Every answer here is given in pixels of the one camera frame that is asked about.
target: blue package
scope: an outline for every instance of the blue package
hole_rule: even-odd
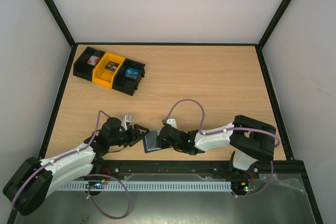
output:
[[[128,68],[126,70],[125,77],[132,78],[132,79],[136,80],[139,74],[140,74],[139,69]]]

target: gray wall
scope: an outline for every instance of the gray wall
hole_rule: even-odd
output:
[[[0,0],[0,189],[37,155],[70,47],[43,0]],[[0,193],[0,223],[10,213]]]
[[[281,0],[54,0],[75,41],[257,43]]]
[[[293,0],[264,48],[296,159],[336,219],[336,0]]]

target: wooden table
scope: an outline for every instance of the wooden table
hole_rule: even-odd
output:
[[[86,47],[78,46],[74,61]],[[203,105],[204,130],[226,125],[239,114],[276,126],[253,46],[91,47],[145,63],[145,78],[134,96],[129,96],[75,77],[71,71],[46,157],[75,148],[88,138],[99,110],[120,119],[131,114],[132,123],[154,130],[162,127],[162,119],[183,98],[195,99]],[[202,113],[196,104],[183,102],[172,116],[178,129],[190,131],[198,129]],[[105,121],[102,116],[100,126]],[[229,160],[234,150],[234,147],[217,148],[196,156],[172,148],[145,153],[139,142],[121,152],[109,153],[104,159],[216,161]],[[275,149],[274,159],[286,159],[282,146]]]

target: metal grille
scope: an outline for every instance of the metal grille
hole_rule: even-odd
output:
[[[124,182],[128,191],[231,191],[231,182]],[[124,191],[118,182],[97,186],[92,191]],[[73,181],[58,191],[82,191],[88,188],[87,181]]]

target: gray floor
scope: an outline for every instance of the gray floor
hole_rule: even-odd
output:
[[[122,220],[110,220],[96,211],[83,192],[57,191],[33,214],[18,216],[16,224],[314,223],[308,197],[276,184],[245,199],[236,199],[231,193],[209,192],[132,192],[131,196],[130,214]],[[103,192],[96,202],[114,216],[122,215],[127,208],[123,192]]]

